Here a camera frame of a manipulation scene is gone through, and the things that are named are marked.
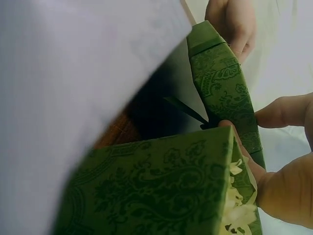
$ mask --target decorative paper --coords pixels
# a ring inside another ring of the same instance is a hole
[[[217,235],[231,162],[231,127],[92,151],[64,194],[55,235]],[[254,193],[245,165],[233,186]],[[260,235],[258,221],[250,225]]]
[[[244,147],[265,167],[254,110],[237,58],[208,21],[195,25],[187,42],[194,84],[209,123],[232,121]]]
[[[230,176],[226,199],[223,211],[222,222],[220,225],[219,235],[252,235],[249,224],[256,220],[255,211],[257,207],[250,203],[252,197],[246,204],[242,203],[243,196],[233,187],[238,174],[243,170],[239,166],[243,163],[242,159],[230,164]]]

